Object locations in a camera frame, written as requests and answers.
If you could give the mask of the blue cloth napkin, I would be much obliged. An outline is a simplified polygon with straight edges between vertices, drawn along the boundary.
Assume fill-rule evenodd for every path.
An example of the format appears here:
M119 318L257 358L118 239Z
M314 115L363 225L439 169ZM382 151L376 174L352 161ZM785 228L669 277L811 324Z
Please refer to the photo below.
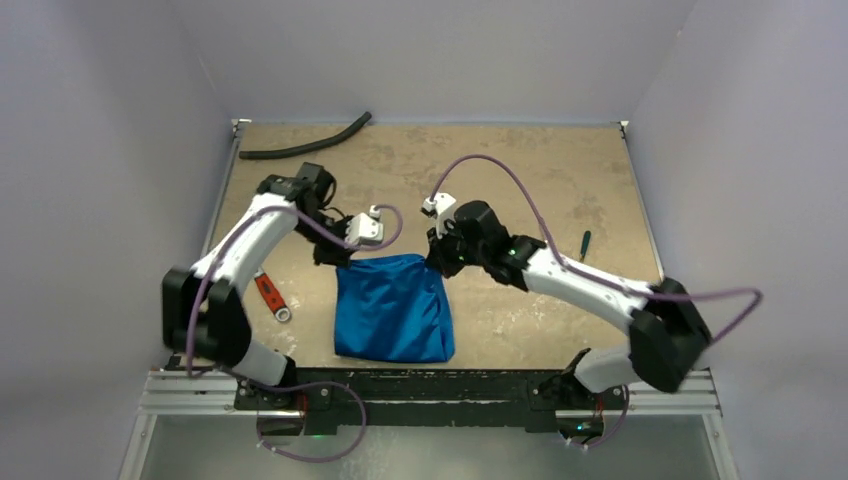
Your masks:
M445 363L455 354L441 275L420 254L353 260L336 270L334 351L388 363Z

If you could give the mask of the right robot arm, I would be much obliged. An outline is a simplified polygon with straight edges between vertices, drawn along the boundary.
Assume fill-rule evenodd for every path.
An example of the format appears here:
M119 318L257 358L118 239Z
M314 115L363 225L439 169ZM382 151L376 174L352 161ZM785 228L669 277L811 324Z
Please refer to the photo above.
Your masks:
M499 284L569 303L626 335L618 347L581 351L554 378L573 406L636 382L675 393L712 343L687 291L671 278L650 284L574 262L539 239L510 234L481 200L458 204L438 193L423 201L421 211L434 222L426 264L443 277L480 267Z

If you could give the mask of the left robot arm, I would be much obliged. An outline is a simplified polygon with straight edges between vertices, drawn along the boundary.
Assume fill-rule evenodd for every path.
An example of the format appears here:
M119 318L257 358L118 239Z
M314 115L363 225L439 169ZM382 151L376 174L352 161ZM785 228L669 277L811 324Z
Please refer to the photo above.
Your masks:
M305 162L292 177L262 180L237 225L190 268L174 267L161 283L162 339L187 358L199 357L260 383L272 408L297 399L296 364L254 335L242 302L246 287L288 234L313 244L315 264L348 266L351 219L325 214L336 180L324 167Z

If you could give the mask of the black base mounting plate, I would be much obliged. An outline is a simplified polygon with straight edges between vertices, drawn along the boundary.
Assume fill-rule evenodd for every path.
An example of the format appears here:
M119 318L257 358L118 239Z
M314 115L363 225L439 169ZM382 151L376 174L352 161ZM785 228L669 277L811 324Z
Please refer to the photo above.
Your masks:
M618 410L623 392L585 393L562 370L301 367L303 392L271 393L242 381L234 407L263 417L293 414L308 435L340 426L572 428L596 410Z

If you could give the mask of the red handled wrench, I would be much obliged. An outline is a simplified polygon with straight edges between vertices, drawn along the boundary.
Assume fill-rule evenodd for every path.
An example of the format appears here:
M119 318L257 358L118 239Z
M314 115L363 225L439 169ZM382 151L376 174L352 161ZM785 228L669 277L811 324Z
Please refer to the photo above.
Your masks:
M292 319L292 312L284 297L277 289L269 275L262 269L258 269L254 275L254 282L266 306L279 323L288 323Z

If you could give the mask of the aluminium frame rail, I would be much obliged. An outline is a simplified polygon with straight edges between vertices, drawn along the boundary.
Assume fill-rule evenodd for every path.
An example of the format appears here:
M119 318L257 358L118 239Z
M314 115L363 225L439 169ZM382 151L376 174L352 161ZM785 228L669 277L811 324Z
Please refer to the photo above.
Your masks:
M300 377L308 385L306 391L269 393L219 372L189 379L181 371L155 371L146 380L139 410L158 415L283 415L299 408L327 411L355 397L374 406L498 406L561 416L624 409L641 415L711 414L720 409L707 372L690 375L675 394L643 382L601 394L570 393L559 385L554 370L307 368Z

